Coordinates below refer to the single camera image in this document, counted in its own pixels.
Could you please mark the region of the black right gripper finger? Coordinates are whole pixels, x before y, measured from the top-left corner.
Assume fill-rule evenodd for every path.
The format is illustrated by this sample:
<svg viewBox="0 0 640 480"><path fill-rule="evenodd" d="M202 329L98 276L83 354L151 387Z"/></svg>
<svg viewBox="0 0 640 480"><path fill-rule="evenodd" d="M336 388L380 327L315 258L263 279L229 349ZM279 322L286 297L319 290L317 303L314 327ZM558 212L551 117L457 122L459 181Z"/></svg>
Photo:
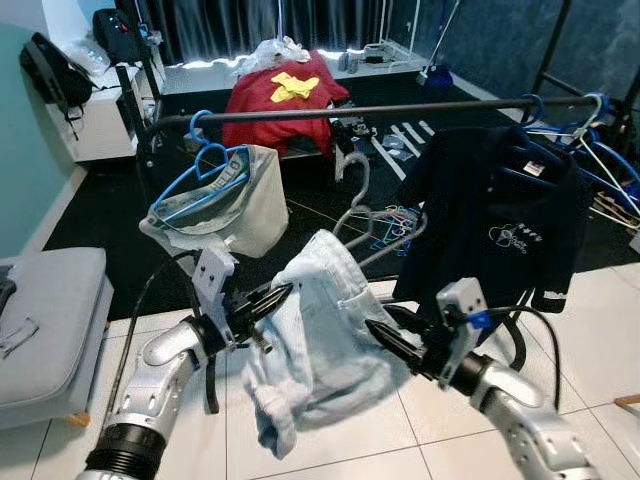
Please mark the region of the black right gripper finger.
<svg viewBox="0 0 640 480"><path fill-rule="evenodd" d="M431 337L431 335L438 333L438 324L417 315L410 308L401 305L387 305L385 306L385 312L390 316L393 323L397 325L397 328L404 330L404 332L419 335L420 338Z"/></svg>
<svg viewBox="0 0 640 480"><path fill-rule="evenodd" d="M366 320L365 324L380 346L402 360L408 369L421 369L424 361L421 349L404 339L397 329L376 320Z"/></svg>

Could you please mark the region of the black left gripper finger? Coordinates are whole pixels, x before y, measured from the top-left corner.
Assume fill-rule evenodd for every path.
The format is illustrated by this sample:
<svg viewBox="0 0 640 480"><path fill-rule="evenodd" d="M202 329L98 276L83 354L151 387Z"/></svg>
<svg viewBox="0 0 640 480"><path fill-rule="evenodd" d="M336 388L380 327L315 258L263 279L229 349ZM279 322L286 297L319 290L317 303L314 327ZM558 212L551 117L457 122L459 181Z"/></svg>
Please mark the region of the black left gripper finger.
<svg viewBox="0 0 640 480"><path fill-rule="evenodd" d="M250 308L275 308L291 294L294 285L261 285L246 296L246 306Z"/></svg>
<svg viewBox="0 0 640 480"><path fill-rule="evenodd" d="M256 298L248 300L244 305L244 334L256 335L261 332L259 325L283 305L284 298Z"/></svg>

